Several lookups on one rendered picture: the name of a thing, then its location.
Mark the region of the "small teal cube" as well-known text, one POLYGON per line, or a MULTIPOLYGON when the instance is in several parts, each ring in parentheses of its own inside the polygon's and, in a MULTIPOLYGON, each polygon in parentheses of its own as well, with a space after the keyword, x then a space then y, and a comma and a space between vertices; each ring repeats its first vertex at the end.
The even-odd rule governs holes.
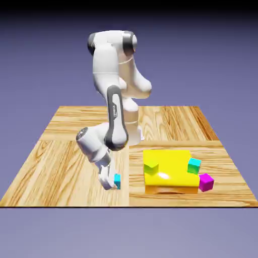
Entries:
POLYGON ((190 158, 187 165, 188 173, 198 174, 200 170, 201 162, 202 161, 200 159, 190 158))

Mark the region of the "small magenta cube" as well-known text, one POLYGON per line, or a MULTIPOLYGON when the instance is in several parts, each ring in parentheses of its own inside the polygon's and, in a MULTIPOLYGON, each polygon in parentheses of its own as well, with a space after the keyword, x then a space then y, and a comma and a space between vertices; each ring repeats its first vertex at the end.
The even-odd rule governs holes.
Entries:
POLYGON ((200 174, 199 178, 200 178, 199 189, 202 192, 213 189, 214 179, 210 175, 208 175, 207 173, 200 174))

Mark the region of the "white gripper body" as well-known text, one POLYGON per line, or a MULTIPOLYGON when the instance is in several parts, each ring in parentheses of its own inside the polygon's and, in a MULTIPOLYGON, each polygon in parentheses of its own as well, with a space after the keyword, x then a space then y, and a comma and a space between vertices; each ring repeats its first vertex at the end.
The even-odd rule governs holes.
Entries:
POLYGON ((116 185, 114 183, 114 175, 116 174, 116 170, 114 166, 108 165, 106 167, 100 167, 98 178, 105 190, 116 189, 116 185))

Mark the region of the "large yellow box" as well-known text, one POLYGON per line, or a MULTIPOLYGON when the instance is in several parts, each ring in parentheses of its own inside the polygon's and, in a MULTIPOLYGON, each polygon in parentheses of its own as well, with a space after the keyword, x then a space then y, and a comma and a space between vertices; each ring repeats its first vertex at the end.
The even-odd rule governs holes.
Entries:
POLYGON ((189 150, 144 150, 143 165, 159 164, 159 172, 144 174, 147 194, 197 194, 200 178, 188 173, 189 150))

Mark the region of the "small green cube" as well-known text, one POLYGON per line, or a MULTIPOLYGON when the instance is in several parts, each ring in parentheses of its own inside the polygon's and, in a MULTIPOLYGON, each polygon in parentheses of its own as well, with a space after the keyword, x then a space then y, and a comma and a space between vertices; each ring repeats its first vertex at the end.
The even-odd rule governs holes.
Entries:
POLYGON ((154 175, 159 172, 159 164, 147 165, 144 164, 144 174, 154 175))

